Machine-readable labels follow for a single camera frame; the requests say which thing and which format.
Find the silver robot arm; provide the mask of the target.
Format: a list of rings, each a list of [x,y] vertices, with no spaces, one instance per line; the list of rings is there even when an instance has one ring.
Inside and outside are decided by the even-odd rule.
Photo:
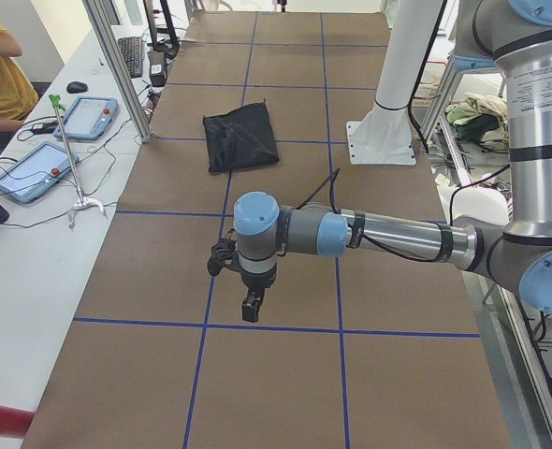
[[[365,248],[421,263],[446,263],[487,277],[552,314],[552,1],[463,1],[456,65],[497,67],[507,81],[507,224],[468,215],[444,222],[400,217],[394,195],[380,214],[304,202],[281,205],[264,192],[241,196],[233,230],[211,250],[208,271],[237,272],[246,285],[242,317],[255,322],[287,253],[339,257]]]

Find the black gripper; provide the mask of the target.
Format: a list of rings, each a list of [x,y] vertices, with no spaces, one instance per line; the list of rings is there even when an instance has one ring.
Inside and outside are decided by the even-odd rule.
[[[211,247],[207,270],[212,277],[218,276],[223,268],[238,272],[248,288],[247,296],[241,303],[241,318],[245,322],[258,322],[263,304],[262,295],[276,280],[276,263],[268,262],[269,266],[258,268],[258,272],[247,269],[240,260],[237,241],[232,239],[234,232],[235,229],[230,228]]]

